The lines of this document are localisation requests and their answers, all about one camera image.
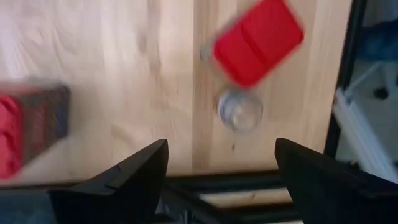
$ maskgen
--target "wooden table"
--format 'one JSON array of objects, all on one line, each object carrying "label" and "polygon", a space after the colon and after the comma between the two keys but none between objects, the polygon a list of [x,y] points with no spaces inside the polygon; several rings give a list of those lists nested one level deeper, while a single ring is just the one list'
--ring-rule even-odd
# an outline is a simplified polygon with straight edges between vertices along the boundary
[{"label": "wooden table", "polygon": [[169,175],[275,169],[277,137],[322,151],[351,1],[287,1],[304,43],[253,90],[264,117],[242,135],[215,113],[229,84],[199,49],[254,2],[2,1],[1,78],[59,78],[73,94],[70,137],[4,184],[87,179],[159,138]]}]

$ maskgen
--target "red box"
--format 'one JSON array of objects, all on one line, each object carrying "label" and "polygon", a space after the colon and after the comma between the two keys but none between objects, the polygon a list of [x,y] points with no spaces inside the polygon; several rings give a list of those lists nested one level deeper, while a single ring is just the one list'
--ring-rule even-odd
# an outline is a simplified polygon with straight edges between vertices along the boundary
[{"label": "red box", "polygon": [[69,102],[70,90],[61,83],[0,82],[0,178],[67,135]]},{"label": "red box", "polygon": [[283,0],[264,0],[215,41],[213,56],[239,86],[256,85],[303,41]]}]

